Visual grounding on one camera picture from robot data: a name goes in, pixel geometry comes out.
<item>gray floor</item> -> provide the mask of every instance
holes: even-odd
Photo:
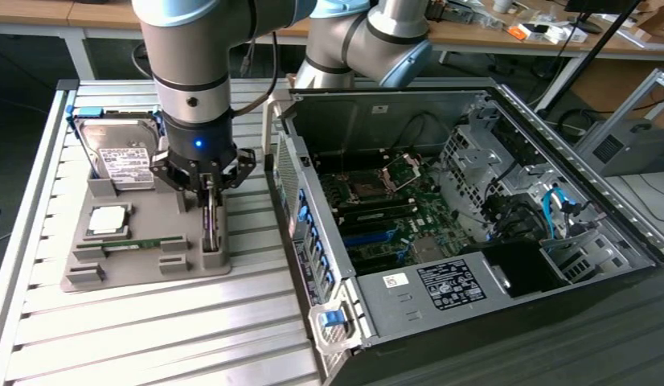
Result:
[[[134,42],[93,40],[101,78],[138,78],[129,62],[133,46]],[[66,48],[56,38],[0,36],[0,50],[52,87],[57,79],[76,77]],[[234,50],[234,76],[242,54],[242,48]],[[282,56],[282,70],[293,72],[304,53],[300,48],[285,47]],[[514,76],[493,75],[522,97],[527,97],[535,82],[527,72],[529,61],[518,58]],[[464,70],[490,75],[485,55],[453,55],[450,64],[460,69],[440,66],[434,57],[424,75],[466,76]],[[258,47],[250,76],[269,76],[270,68],[269,47]],[[52,91],[0,59],[0,97],[48,109]],[[569,95],[557,110],[579,105]],[[38,112],[0,102],[0,235],[12,228],[44,120]],[[0,262],[5,246],[2,242]],[[631,279],[625,288],[593,294],[599,300],[591,306],[582,305],[581,297],[587,294],[577,294],[557,303],[555,312],[538,320],[518,320],[513,326],[495,328],[489,336],[473,336],[472,344],[454,347],[452,359],[426,368],[412,380],[396,380],[393,384],[664,384],[664,269]],[[558,312],[563,318],[571,317],[555,322]],[[503,331],[510,331],[509,336],[501,336]]]

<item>green circuit board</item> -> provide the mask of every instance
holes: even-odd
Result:
[[[457,256],[473,243],[416,157],[320,179],[358,275]]]

